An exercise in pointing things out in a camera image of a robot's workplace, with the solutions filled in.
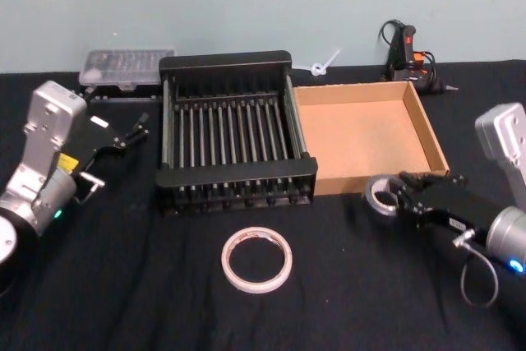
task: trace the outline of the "wall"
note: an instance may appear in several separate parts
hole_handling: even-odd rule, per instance
[[[294,61],[384,62],[392,17],[439,62],[526,58],[524,0],[0,0],[0,72],[75,71],[93,48],[180,54],[287,49]]]

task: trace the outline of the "cardboard box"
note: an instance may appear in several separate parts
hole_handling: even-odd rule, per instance
[[[318,161],[316,195],[363,192],[376,174],[449,171],[409,82],[300,86],[294,94]]]

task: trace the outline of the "dish rack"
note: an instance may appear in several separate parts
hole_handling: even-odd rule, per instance
[[[312,201],[317,163],[305,145],[286,51],[161,59],[167,213]]]

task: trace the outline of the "plastic case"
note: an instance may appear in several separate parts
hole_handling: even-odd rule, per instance
[[[172,49],[91,51],[79,82],[83,86],[116,85],[121,91],[133,91],[138,85],[159,85],[159,61],[173,55]]]

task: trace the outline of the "black tablecloth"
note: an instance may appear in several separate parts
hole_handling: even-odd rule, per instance
[[[458,92],[422,98],[453,172],[469,189],[507,206],[505,175],[486,160],[475,118],[499,103],[526,102],[526,62],[438,67]],[[294,85],[376,81],[381,67],[294,72]],[[0,76],[0,181],[20,159],[30,92],[76,73]],[[98,102],[90,111],[120,130],[148,111],[149,140],[93,173],[107,186],[85,206],[67,206],[44,235],[24,283],[0,299],[0,349],[521,349],[524,281],[503,270],[494,307],[469,307],[459,291],[465,254],[443,229],[374,226],[359,196],[316,198],[310,206],[163,218],[155,209],[159,102]],[[293,251],[288,281],[266,295],[237,291],[220,253],[240,228],[266,226]],[[235,252],[243,275],[271,275],[282,259],[263,243]],[[468,291],[491,292],[481,266]]]

